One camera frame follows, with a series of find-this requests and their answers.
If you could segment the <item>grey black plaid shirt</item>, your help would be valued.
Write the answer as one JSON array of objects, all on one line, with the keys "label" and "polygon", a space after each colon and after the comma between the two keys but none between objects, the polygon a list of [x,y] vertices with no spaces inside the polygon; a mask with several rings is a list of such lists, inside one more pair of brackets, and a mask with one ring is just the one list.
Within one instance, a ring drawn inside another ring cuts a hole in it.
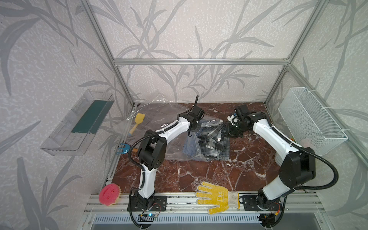
[{"label": "grey black plaid shirt", "polygon": [[196,133],[201,154],[208,160],[230,159],[230,138],[225,136],[223,124],[206,126]]}]

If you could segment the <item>blue checked shirt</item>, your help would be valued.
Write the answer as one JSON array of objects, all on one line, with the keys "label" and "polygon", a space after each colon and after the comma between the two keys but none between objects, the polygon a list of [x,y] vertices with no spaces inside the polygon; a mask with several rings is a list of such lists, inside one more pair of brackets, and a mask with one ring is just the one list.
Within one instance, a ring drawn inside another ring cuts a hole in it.
[{"label": "blue checked shirt", "polygon": [[187,136],[186,142],[182,149],[182,153],[184,153],[188,159],[198,157],[201,154],[198,138],[194,132],[191,132]]}]

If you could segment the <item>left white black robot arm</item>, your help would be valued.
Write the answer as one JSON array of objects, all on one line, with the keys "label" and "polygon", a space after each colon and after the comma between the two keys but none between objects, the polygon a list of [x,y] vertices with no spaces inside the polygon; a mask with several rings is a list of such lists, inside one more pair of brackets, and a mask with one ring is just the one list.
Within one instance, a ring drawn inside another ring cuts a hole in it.
[{"label": "left white black robot arm", "polygon": [[170,125],[156,131],[146,131],[144,136],[130,147],[128,159],[140,168],[140,184],[138,188],[131,189],[130,200],[134,198],[147,207],[153,203],[156,173],[165,159],[167,145],[183,133],[191,136],[205,115],[204,110],[197,106],[198,99],[197,95],[194,105],[178,114]]}]

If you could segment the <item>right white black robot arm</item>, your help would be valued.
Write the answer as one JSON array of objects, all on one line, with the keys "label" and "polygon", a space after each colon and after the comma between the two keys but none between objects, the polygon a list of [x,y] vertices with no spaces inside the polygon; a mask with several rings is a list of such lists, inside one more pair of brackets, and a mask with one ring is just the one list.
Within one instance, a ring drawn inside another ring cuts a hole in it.
[{"label": "right white black robot arm", "polygon": [[[256,204],[260,209],[269,206],[281,197],[297,190],[325,190],[337,184],[339,173],[328,160],[315,154],[311,148],[295,143],[277,129],[264,112],[254,112],[243,104],[235,107],[234,113],[225,122],[226,135],[242,138],[245,132],[252,131],[262,137],[275,151],[275,162],[279,166],[278,176],[258,191]],[[306,186],[305,183],[316,177],[316,161],[326,164],[333,173],[330,182],[322,186]]]}]

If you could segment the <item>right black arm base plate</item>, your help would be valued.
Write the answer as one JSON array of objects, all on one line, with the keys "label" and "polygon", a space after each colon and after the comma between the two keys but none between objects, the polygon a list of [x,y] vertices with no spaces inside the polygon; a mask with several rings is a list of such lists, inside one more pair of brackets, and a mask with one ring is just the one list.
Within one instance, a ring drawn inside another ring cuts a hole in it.
[{"label": "right black arm base plate", "polygon": [[240,196],[239,202],[245,211],[281,211],[282,204],[279,198],[268,200],[260,195]]}]

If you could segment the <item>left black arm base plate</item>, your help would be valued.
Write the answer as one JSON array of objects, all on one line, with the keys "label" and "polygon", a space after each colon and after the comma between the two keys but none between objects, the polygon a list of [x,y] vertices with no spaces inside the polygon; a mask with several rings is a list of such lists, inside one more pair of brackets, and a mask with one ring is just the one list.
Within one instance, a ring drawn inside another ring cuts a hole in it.
[{"label": "left black arm base plate", "polygon": [[167,196],[155,195],[149,198],[143,198],[139,195],[134,195],[129,198],[128,211],[166,211]]}]

